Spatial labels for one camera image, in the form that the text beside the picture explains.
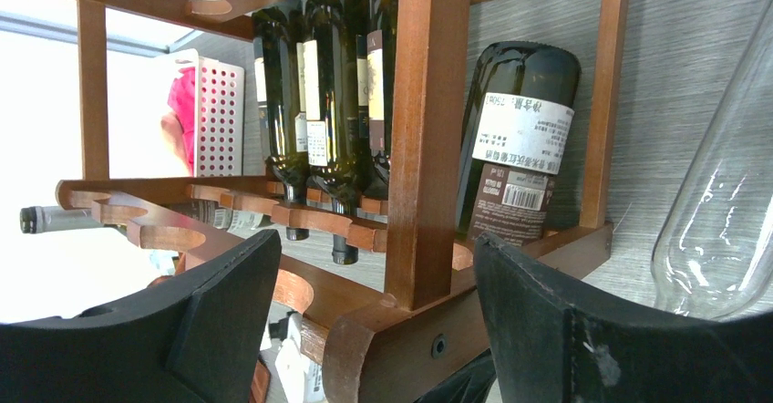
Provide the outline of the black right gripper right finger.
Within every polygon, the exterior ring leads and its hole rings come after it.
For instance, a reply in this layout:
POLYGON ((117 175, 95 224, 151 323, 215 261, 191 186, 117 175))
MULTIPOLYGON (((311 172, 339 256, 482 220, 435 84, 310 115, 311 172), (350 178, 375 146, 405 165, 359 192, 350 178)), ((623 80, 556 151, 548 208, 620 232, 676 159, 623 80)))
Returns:
POLYGON ((609 294, 491 233, 474 274, 506 402, 769 402, 772 315, 675 315, 609 294))

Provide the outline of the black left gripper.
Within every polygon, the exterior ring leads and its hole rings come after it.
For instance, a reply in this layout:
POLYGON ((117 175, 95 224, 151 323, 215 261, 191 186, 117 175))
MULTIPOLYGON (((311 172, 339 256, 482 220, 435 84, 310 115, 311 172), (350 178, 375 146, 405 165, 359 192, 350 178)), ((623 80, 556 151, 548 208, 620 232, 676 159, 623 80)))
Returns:
POLYGON ((442 383, 433 387, 416 403, 485 402, 496 380, 492 354, 484 351, 442 383))

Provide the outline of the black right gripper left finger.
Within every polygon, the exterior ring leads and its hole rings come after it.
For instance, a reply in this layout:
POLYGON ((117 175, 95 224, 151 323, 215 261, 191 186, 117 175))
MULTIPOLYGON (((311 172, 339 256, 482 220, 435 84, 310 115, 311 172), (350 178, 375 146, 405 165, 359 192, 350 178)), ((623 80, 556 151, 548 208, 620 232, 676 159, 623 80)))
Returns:
POLYGON ((171 279, 1 328, 4 402, 245 402, 281 260, 258 232, 171 279))

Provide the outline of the dark bottle white label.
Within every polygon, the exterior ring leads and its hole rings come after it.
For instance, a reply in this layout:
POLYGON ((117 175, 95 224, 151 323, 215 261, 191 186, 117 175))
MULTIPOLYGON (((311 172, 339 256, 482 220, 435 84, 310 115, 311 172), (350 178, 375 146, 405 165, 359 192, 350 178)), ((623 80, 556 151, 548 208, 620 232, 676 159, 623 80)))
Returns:
POLYGON ((366 31, 368 0, 302 0, 304 99, 313 181, 332 211, 356 215, 363 172, 359 132, 357 39, 366 31))

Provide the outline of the dark wine bottle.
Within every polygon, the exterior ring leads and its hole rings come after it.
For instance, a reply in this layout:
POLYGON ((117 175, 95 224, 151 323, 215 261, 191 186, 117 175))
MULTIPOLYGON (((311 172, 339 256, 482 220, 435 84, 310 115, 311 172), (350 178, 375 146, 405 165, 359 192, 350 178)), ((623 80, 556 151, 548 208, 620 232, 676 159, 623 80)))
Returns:
POLYGON ((369 146, 376 176, 389 185, 399 0, 370 0, 366 36, 369 146))

